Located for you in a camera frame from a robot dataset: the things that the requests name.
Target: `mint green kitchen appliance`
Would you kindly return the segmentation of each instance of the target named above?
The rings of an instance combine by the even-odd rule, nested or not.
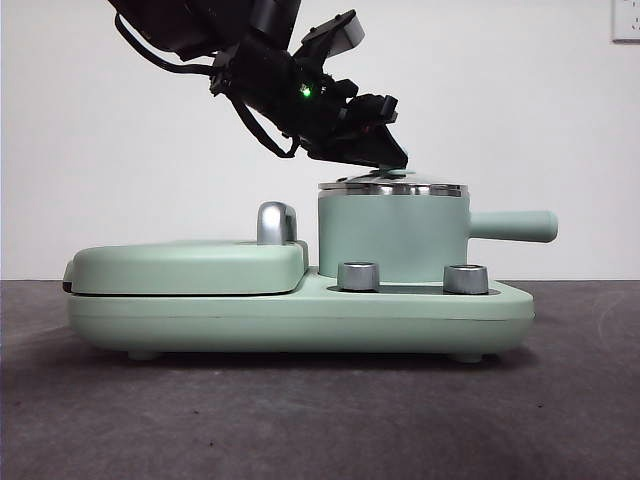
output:
[[[388,129],[398,100],[360,94],[352,80],[324,71],[328,58],[364,37],[354,10],[311,28],[291,54],[300,0],[197,0],[188,8],[182,0],[109,1],[135,51],[169,72],[205,77],[276,156],[302,148],[315,160],[375,170],[320,185],[319,268],[309,266],[294,209],[279,202],[260,206],[255,239],[78,252],[63,287],[81,337],[138,360],[313,351],[432,352],[477,362],[521,343],[534,318],[531,295],[469,264],[467,242],[548,242],[555,216],[470,213],[466,186],[404,170],[408,155]],[[158,50],[200,63],[172,63]],[[385,68],[405,60],[385,56]],[[288,150],[254,112],[290,139]],[[225,156],[220,171],[232,171],[233,161]]]
[[[293,208],[258,210],[256,239],[82,250],[65,290],[80,336],[133,359],[162,352],[429,352],[464,362],[517,347],[526,292],[467,263],[475,236],[547,242],[549,212],[469,213],[463,185],[404,171],[321,184],[320,269]]]

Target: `mini pot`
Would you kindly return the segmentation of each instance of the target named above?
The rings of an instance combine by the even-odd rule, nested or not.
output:
[[[442,281],[444,267],[467,263],[469,238],[550,242],[552,212],[470,213],[466,185],[404,171],[373,171],[319,185],[320,274],[343,262],[375,262],[384,282]]]

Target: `stainless steel pot rim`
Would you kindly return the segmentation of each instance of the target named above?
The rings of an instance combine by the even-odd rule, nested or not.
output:
[[[374,170],[367,175],[321,183],[320,197],[331,195],[433,195],[466,197],[466,185],[419,177],[408,170]]]

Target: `white wall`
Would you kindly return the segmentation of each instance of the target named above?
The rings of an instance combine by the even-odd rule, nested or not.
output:
[[[367,37],[329,60],[400,99],[410,166],[469,184],[475,210],[552,209],[550,245],[474,240],[496,278],[640,278],[640,46],[606,0],[303,2],[306,28],[356,8]],[[316,185],[363,168],[272,158],[208,93],[133,52],[102,0],[5,0],[2,276],[60,278],[79,249],[251,238],[292,204],[317,261]]]

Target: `silver knob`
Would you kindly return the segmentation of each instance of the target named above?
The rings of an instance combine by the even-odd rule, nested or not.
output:
[[[378,264],[372,262],[338,264],[338,288],[350,292],[377,292],[380,288]]]
[[[442,288],[445,292],[460,295],[489,293],[487,267],[482,265],[449,265],[444,267]]]

